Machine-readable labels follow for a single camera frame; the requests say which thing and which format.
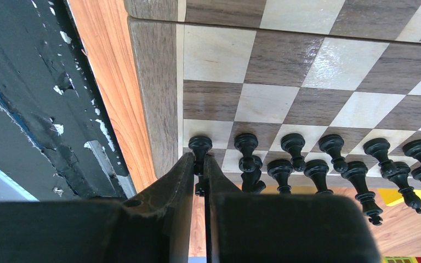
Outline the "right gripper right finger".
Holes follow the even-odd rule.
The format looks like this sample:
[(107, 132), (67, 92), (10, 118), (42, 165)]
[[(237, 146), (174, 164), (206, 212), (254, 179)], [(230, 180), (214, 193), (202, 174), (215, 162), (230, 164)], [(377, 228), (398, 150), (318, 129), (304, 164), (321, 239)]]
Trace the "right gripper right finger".
[(348, 197), (241, 191), (212, 156), (203, 161), (208, 262), (380, 262)]

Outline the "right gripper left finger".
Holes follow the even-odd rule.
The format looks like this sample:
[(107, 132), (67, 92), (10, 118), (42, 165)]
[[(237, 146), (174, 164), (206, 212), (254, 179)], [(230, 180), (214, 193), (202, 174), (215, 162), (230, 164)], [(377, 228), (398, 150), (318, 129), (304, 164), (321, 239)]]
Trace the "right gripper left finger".
[(124, 202), (0, 202), (0, 262), (187, 262), (194, 161)]

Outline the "black pawn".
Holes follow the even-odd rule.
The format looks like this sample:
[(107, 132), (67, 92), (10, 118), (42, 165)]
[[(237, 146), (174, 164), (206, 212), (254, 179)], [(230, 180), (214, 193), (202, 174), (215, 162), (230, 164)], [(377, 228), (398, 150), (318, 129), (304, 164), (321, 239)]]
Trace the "black pawn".
[(195, 184), (195, 195), (204, 197), (204, 158), (208, 151), (212, 149), (212, 140), (207, 136), (197, 135), (189, 140), (188, 147), (195, 156), (194, 175), (198, 178), (198, 183)]

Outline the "wooden chess board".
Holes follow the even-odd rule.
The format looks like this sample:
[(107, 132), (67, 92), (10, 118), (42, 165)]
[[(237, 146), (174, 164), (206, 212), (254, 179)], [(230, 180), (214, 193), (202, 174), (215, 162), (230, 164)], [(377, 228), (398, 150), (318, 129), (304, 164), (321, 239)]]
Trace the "wooden chess board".
[(131, 169), (138, 191), (165, 174), (196, 135), (234, 178), (235, 137), (258, 138), (264, 163), (288, 158), (290, 133), (301, 158), (331, 158), (318, 141), (340, 135), (347, 161), (375, 138), (410, 167), (403, 146), (421, 139), (421, 1), (126, 1), (145, 116), (146, 168)]

